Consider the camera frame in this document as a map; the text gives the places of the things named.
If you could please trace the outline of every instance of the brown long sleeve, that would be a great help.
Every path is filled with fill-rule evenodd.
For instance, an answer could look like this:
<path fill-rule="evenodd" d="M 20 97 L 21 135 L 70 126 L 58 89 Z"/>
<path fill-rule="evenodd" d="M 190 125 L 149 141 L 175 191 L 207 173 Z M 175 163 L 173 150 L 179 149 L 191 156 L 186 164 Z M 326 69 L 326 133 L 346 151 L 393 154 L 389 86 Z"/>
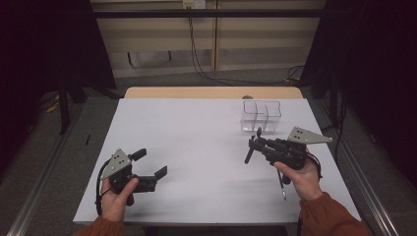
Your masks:
<path fill-rule="evenodd" d="M 303 235 L 368 235 L 365 225 L 353 217 L 347 209 L 332 199 L 328 193 L 311 201 L 301 201 L 300 217 Z"/>
<path fill-rule="evenodd" d="M 74 236 L 124 236 L 123 222 L 112 222 L 99 216 L 93 224 L 84 227 Z"/>

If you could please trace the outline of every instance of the white tabletop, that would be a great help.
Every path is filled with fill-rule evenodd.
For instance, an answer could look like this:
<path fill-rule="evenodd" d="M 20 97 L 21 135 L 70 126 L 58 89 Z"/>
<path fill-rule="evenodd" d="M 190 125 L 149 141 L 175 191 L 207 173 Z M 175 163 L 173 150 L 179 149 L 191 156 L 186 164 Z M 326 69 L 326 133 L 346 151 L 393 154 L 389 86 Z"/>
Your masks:
<path fill-rule="evenodd" d="M 306 99 L 281 99 L 277 131 L 285 139 L 294 126 L 320 134 Z M 125 98 L 107 134 L 74 221 L 91 223 L 98 170 L 116 149 L 146 148 L 133 172 L 153 175 L 168 166 L 153 193 L 134 194 L 125 222 L 142 225 L 268 225 L 296 222 L 299 198 L 280 192 L 276 169 L 255 151 L 244 163 L 253 133 L 240 130 L 242 99 Z M 321 187 L 360 219 L 326 144 L 308 149 L 322 163 Z"/>

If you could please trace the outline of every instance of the hand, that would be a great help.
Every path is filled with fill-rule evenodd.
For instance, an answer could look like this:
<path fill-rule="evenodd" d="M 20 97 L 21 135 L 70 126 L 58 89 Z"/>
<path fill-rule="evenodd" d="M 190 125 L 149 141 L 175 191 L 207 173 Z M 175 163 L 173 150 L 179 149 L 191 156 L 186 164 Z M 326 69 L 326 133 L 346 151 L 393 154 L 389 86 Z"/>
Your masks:
<path fill-rule="evenodd" d="M 306 164 L 300 170 L 294 170 L 279 161 L 273 166 L 292 180 L 295 191 L 297 191 L 300 199 L 309 201 L 317 199 L 322 195 L 323 192 L 319 185 L 317 167 L 309 158 L 307 158 Z"/>
<path fill-rule="evenodd" d="M 111 190 L 105 193 L 101 199 L 102 217 L 110 221 L 122 222 L 125 217 L 128 197 L 133 193 L 138 184 L 139 179 L 133 178 L 120 194 L 117 195 Z M 107 178 L 103 180 L 101 194 L 109 189 L 111 189 L 111 184 L 110 180 Z"/>

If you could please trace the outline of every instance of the clear plastic container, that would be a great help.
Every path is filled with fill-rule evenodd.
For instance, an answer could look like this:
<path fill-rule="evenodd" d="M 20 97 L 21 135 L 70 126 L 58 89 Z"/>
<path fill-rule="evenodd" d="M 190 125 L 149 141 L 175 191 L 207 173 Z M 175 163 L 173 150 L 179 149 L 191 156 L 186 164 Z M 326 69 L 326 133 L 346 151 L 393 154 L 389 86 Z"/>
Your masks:
<path fill-rule="evenodd" d="M 244 100 L 240 126 L 242 131 L 275 131 L 281 117 L 279 101 Z"/>

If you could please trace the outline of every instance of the person's left hand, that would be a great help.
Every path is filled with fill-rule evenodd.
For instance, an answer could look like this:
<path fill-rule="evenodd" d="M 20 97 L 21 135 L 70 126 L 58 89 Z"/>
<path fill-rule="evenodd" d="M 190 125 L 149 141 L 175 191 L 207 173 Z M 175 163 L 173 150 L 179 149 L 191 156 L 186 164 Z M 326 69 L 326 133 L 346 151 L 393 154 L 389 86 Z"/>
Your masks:
<path fill-rule="evenodd" d="M 105 193 L 101 199 L 102 217 L 113 222 L 122 222 L 125 217 L 128 197 L 133 193 L 138 184 L 139 179 L 133 178 L 119 195 L 111 190 Z M 107 178 L 103 180 L 101 194 L 109 189 L 111 189 L 111 184 L 110 180 Z"/>

